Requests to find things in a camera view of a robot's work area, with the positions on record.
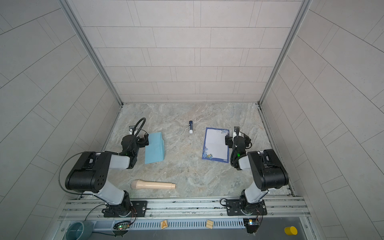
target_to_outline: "black cable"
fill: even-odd
[[[103,235],[108,235],[108,236],[117,236],[116,234],[107,234],[107,233],[102,233],[102,232],[92,232],[92,233],[98,233],[98,234],[103,234]]]
[[[131,140],[131,142],[129,143],[128,147],[127,147],[126,149],[124,149],[121,153],[119,153],[119,155],[125,153],[125,151],[127,151],[127,150],[131,147],[132,143],[135,141],[136,137],[139,135],[140,130],[141,130],[142,127],[144,126],[145,121],[146,121],[146,118],[142,118],[142,119],[140,119],[140,120],[136,123],[135,127],[134,127],[133,130],[132,130],[133,133],[135,132],[135,130],[136,130],[137,126],[139,125],[139,123],[140,123],[140,122],[143,122],[143,123],[141,124],[141,126],[139,127],[137,133],[135,134],[134,138],[132,138],[132,140]]]
[[[84,219],[84,221],[85,220],[87,220],[87,217],[88,217],[88,215],[93,211],[93,210],[95,210],[95,208],[97,208],[98,206],[101,206],[101,205],[105,205],[105,203],[103,203],[103,204],[100,204],[100,205],[97,205],[96,207],[94,207],[91,211],[89,211],[89,213],[86,215],[86,217],[85,217],[85,219]]]

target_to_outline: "black mounting plate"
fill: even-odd
[[[131,202],[132,202],[132,206],[136,209],[137,217],[144,217],[145,212],[147,211],[148,202],[147,201],[131,201]],[[125,217],[131,217],[131,216],[132,216],[132,212],[130,212]],[[120,216],[109,214],[109,213],[104,213],[104,217],[120,217]]]
[[[260,215],[260,213],[262,215],[267,215],[266,208],[263,208],[263,206],[265,206],[264,200],[262,200],[259,203],[254,204],[254,207],[260,213],[258,213],[256,210],[253,210],[253,212],[250,214],[246,214],[241,210],[240,200],[232,200],[231,199],[231,201],[226,201],[226,203],[227,203],[227,206],[230,207],[229,209],[227,207],[228,216],[256,216],[256,215]]]

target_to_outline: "white tile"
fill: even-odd
[[[136,82],[172,82],[169,67],[131,67]]]
[[[215,82],[217,67],[176,67],[178,82]]]
[[[201,26],[248,27],[254,2],[202,1]]]
[[[134,26],[141,26],[139,15],[137,14],[137,10],[136,10],[135,1],[127,1],[127,4],[129,7],[129,12],[130,12],[131,17],[132,17],[133,25]]]
[[[80,39],[78,38],[77,35],[71,37],[70,40],[74,45],[74,47],[76,48],[76,50],[79,52],[81,58],[85,58],[86,56],[88,56],[87,51],[85,50],[83,44],[80,42]]]
[[[258,48],[262,41],[264,30],[264,28],[212,28],[210,47]]]
[[[177,82],[176,67],[169,67],[172,82]]]
[[[349,239],[372,239],[379,240],[381,237],[377,233],[371,220],[360,205],[354,192],[350,187],[343,187],[333,192],[327,193],[327,197],[335,210],[341,225]],[[351,219],[359,216],[359,226],[351,224]]]
[[[288,56],[311,83],[327,65],[327,62],[299,37],[294,39]]]
[[[97,132],[95,136],[95,140],[104,143],[108,137],[108,133],[110,131],[110,128],[116,118],[117,113],[120,110],[120,106],[115,102],[111,108],[109,109],[107,116],[105,116],[99,131]]]
[[[149,48],[152,66],[194,66],[193,48]]]
[[[364,38],[369,44],[373,44],[384,32],[384,18],[381,18],[380,21],[372,28],[369,34]]]
[[[384,15],[384,2],[381,0],[326,1],[319,14],[364,39]]]
[[[86,144],[83,140],[81,140],[79,137],[76,138],[74,141],[79,147],[81,147],[84,151],[89,149],[89,145]]]
[[[98,27],[107,48],[155,48],[152,28]]]
[[[328,46],[330,41],[332,40],[333,36],[336,34],[337,30],[339,30],[339,26],[336,24],[333,24],[327,35],[325,36],[324,40],[321,42],[319,48],[316,50],[318,54],[323,54],[325,48]]]
[[[256,82],[261,67],[224,67],[222,82]]]
[[[266,28],[261,48],[282,48],[290,28]]]
[[[39,103],[61,121],[86,86],[75,71],[70,71]]]
[[[0,89],[0,140],[31,111],[45,93],[25,74],[20,74]]]
[[[1,34],[0,42],[0,72],[8,79],[16,77],[56,47],[37,21]]]
[[[320,138],[341,124],[341,120],[308,80],[304,80],[295,98]]]
[[[384,53],[343,29],[332,38],[322,56],[368,99],[384,89]]]
[[[359,142],[384,130],[384,114],[331,65],[313,86]]]
[[[126,1],[73,0],[84,26],[133,26]]]
[[[272,115],[275,116],[276,113],[279,111],[281,108],[279,101],[277,100],[275,94],[273,91],[269,91],[265,98],[266,102],[268,103],[268,106],[271,109]]]
[[[146,66],[141,48],[98,48],[106,66]]]
[[[302,121],[304,121],[304,119],[306,119],[306,115],[305,115],[305,113],[304,112],[302,112],[301,114],[300,114],[300,116],[292,123],[292,128],[293,128],[293,130],[295,130],[299,125],[300,125],[300,123],[302,122]]]
[[[249,49],[246,66],[273,67],[279,57],[279,48],[251,48]]]
[[[347,237],[341,225],[322,227],[326,237]]]
[[[113,83],[132,82],[125,67],[105,67],[104,69]]]
[[[141,26],[194,26],[192,1],[135,1]]]
[[[328,182],[323,183],[321,186],[323,187],[324,192],[327,193],[327,192],[332,192],[336,189],[348,186],[348,183],[347,181],[345,181],[345,178],[343,176],[340,176]]]
[[[376,164],[350,132],[336,139],[327,149],[371,221],[383,220],[384,193],[375,191],[373,186],[382,185],[384,175]]]
[[[107,112],[104,111],[100,104],[97,104],[84,127],[81,129],[78,137],[91,146],[106,115]]]
[[[295,134],[320,183],[325,183],[341,175],[340,170],[308,119],[302,121],[295,129]]]
[[[292,90],[301,77],[301,71],[287,56],[280,67],[279,75],[284,80],[289,90]]]
[[[276,93],[276,98],[279,101],[281,107],[283,108],[289,123],[292,125],[294,121],[300,116],[303,112],[300,105],[297,103],[296,99],[289,91],[287,85],[283,82],[279,90]]]
[[[38,155],[60,165],[86,120],[79,110],[72,107],[40,149]]]
[[[55,128],[30,112],[0,143],[0,195],[5,196]]]
[[[265,88],[265,83],[240,83],[237,93],[245,94],[262,94]]]
[[[194,27],[199,27],[201,26],[201,1],[194,1],[193,8]]]
[[[165,103],[168,102],[165,94],[137,94],[130,95],[133,103]]]
[[[99,30],[95,26],[83,27],[85,35],[94,48],[105,48],[105,43],[101,37]]]
[[[294,163],[295,167],[298,167],[300,164],[302,164],[303,162],[305,162],[307,160],[308,160],[307,155],[305,155],[305,153],[303,153],[298,158],[296,158],[293,161],[293,163]]]
[[[100,77],[100,75],[98,75],[88,85],[77,101],[87,110],[88,113],[91,113],[106,90],[107,86],[105,85],[104,80]]]
[[[249,48],[243,48],[243,54],[241,55],[240,67],[245,67],[249,53]]]
[[[241,102],[244,94],[207,94],[207,102]]]
[[[80,68],[81,72],[85,75],[85,77],[88,79],[88,82],[92,82],[93,79],[98,74],[98,71],[89,56],[84,58],[79,63],[78,67]]]
[[[81,59],[72,42],[67,41],[35,62],[24,73],[48,93]]]
[[[361,144],[364,150],[376,163],[376,165],[384,171],[384,132],[379,133],[378,135],[372,137],[371,139],[365,141]]]
[[[158,48],[209,48],[211,29],[153,28],[153,34]]]
[[[31,215],[52,218],[55,215],[56,211],[56,208],[36,204],[35,208],[31,212]]]
[[[39,24],[43,27],[44,31],[48,34],[49,38],[53,41],[53,43],[56,46],[59,46],[61,44],[61,41],[59,38],[56,36],[55,32],[52,30],[52,28],[49,26],[47,21],[45,20],[44,16],[39,17],[36,19]]]
[[[297,167],[297,172],[322,227],[339,225],[340,222],[325,195],[309,161]]]
[[[373,222],[376,230],[379,232],[380,236],[384,236],[384,221]]]
[[[62,43],[75,35],[70,22],[61,9],[44,15],[44,19]]]
[[[200,83],[200,93],[206,94],[232,94],[235,83],[205,82]]]
[[[3,32],[9,31],[12,29],[11,25],[0,15],[0,29]]]
[[[44,170],[47,170],[48,172],[51,172],[53,174],[55,174],[57,169],[59,168],[58,165],[53,164],[50,161],[47,161],[44,158],[37,156],[37,155],[33,158],[31,164],[33,164],[39,168],[42,168]]]
[[[154,94],[151,83],[116,83],[121,94]]]
[[[335,141],[338,137],[343,135],[348,131],[348,128],[344,125],[344,123],[337,126],[334,130],[328,133],[321,140],[323,141],[325,146],[328,146],[331,142]]]
[[[39,115],[42,119],[47,121],[54,127],[57,127],[60,121],[58,121],[54,116],[52,116],[49,112],[47,112],[44,108],[42,108],[39,104],[37,104],[32,111],[34,111],[37,115]]]
[[[202,48],[201,66],[239,66],[241,48]]]
[[[90,113],[78,101],[74,103],[74,107],[76,107],[84,117],[89,118]]]
[[[288,148],[289,154],[292,159],[298,158],[301,154],[304,153],[303,148],[300,145],[299,140],[297,139],[291,124],[285,113],[281,113],[280,117],[276,120],[276,124],[280,130],[280,133],[284,139],[285,145]]]
[[[330,31],[333,23],[308,11],[297,35],[305,41],[311,48],[317,50]]]
[[[290,28],[300,5],[300,2],[263,2],[256,27]]]
[[[296,170],[295,165],[292,161],[289,150],[287,149],[287,146],[285,144],[285,141],[283,140],[283,137],[281,136],[280,131],[277,131],[274,134],[274,137],[276,140],[278,151],[280,153],[281,162],[284,164],[284,167],[286,168],[287,172],[289,172],[290,181],[295,182],[300,177],[299,177],[299,174],[297,173],[297,170]]]
[[[1,5],[0,14],[13,28],[60,8],[49,0],[4,0]]]
[[[292,93],[293,95],[296,94],[297,90],[298,90],[299,87],[303,84],[303,82],[304,82],[305,79],[306,79],[306,78],[305,78],[304,74],[302,74],[302,75],[300,76],[299,80],[297,81],[297,83],[295,84],[295,86],[293,87],[293,89],[291,90],[291,93]]]
[[[0,203],[3,216],[0,220],[2,238],[16,238],[18,231],[10,231],[10,229],[25,223],[52,177],[52,173],[34,165],[27,167]]]
[[[194,94],[195,83],[157,83],[159,94]]]
[[[381,91],[378,95],[376,95],[373,99],[371,99],[371,101],[378,108],[384,106],[384,90]]]
[[[206,94],[168,94],[168,102],[206,102]]]
[[[243,102],[258,102],[261,97],[261,94],[244,94]]]
[[[255,2],[255,4],[253,5],[251,20],[249,21],[249,27],[256,27],[261,6],[262,2]]]

